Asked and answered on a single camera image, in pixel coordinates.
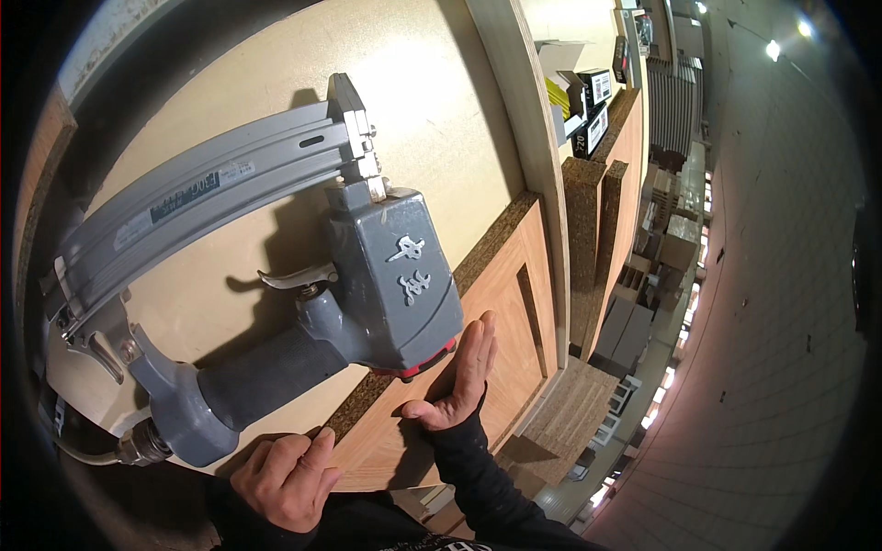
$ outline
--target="red base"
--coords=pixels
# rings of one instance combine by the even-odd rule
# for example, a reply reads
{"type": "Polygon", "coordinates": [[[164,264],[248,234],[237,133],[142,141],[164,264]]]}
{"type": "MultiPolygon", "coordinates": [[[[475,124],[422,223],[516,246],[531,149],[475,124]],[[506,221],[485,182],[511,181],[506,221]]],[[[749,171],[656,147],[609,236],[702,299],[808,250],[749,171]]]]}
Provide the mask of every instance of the red base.
{"type": "Polygon", "coordinates": [[[444,345],[444,348],[442,348],[441,350],[438,350],[437,353],[435,353],[435,355],[433,355],[428,360],[424,361],[423,363],[419,363],[419,364],[413,366],[412,368],[409,368],[409,369],[376,369],[376,368],[373,368],[371,371],[373,371],[377,375],[391,375],[391,376],[397,376],[402,379],[409,379],[410,377],[413,377],[415,375],[419,375],[420,373],[422,373],[426,369],[431,368],[439,361],[442,361],[448,354],[450,354],[454,350],[456,350],[456,338],[448,340],[447,344],[444,345]]]}

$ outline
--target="black shirt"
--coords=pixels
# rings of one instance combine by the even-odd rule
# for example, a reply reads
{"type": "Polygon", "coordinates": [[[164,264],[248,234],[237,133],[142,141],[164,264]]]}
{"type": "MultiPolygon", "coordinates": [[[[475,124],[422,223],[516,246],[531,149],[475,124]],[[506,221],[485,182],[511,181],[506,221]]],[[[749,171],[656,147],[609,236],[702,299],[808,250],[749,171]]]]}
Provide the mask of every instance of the black shirt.
{"type": "Polygon", "coordinates": [[[224,551],[318,549],[364,551],[514,551],[605,547],[585,541],[548,520],[538,505],[514,487],[487,452],[487,436],[475,411],[456,427],[424,432],[435,448],[441,480],[456,488],[456,504],[475,540],[430,532],[397,507],[388,492],[331,494],[312,532],[279,528],[255,512],[229,485],[214,479],[207,491],[209,515],[224,551]]]}

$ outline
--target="label sticker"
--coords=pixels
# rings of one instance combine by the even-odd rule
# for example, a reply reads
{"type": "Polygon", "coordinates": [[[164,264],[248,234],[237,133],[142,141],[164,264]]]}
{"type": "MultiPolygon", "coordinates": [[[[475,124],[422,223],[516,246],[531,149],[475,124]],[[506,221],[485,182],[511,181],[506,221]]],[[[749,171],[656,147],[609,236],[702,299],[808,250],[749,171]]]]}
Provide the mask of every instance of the label sticker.
{"type": "Polygon", "coordinates": [[[609,71],[591,78],[594,84],[594,103],[600,103],[612,95],[612,81],[609,71]]]}
{"type": "Polygon", "coordinates": [[[209,172],[186,188],[162,199],[162,202],[158,205],[151,206],[139,213],[116,230],[116,238],[113,241],[114,250],[118,251],[135,242],[143,234],[150,231],[154,224],[175,211],[217,190],[222,185],[235,182],[252,174],[254,170],[254,162],[249,160],[248,162],[233,162],[213,172],[209,172]]]}
{"type": "Polygon", "coordinates": [[[588,128],[588,152],[591,153],[600,143],[603,133],[606,132],[609,121],[607,120],[607,108],[604,105],[601,113],[588,128]]]}

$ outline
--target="ceiling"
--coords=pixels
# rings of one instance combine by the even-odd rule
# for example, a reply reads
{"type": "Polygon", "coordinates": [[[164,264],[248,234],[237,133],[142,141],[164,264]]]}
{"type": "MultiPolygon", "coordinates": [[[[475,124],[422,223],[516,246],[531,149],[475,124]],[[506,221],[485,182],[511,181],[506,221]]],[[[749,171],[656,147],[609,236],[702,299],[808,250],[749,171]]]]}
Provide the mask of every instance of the ceiling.
{"type": "Polygon", "coordinates": [[[829,466],[863,372],[851,244],[865,175],[828,52],[797,33],[791,3],[705,4],[707,280],[661,415],[586,532],[614,549],[773,547],[829,466]]]}

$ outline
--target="metal coupling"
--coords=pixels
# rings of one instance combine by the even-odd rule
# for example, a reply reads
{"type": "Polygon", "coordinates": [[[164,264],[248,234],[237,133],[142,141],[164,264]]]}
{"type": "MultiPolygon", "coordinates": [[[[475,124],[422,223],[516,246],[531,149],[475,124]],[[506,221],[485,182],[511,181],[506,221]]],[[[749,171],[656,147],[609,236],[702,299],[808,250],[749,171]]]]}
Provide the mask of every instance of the metal coupling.
{"type": "Polygon", "coordinates": [[[147,466],[170,458],[171,450],[162,440],[153,418],[148,418],[125,431],[116,444],[116,456],[123,465],[147,466]]]}

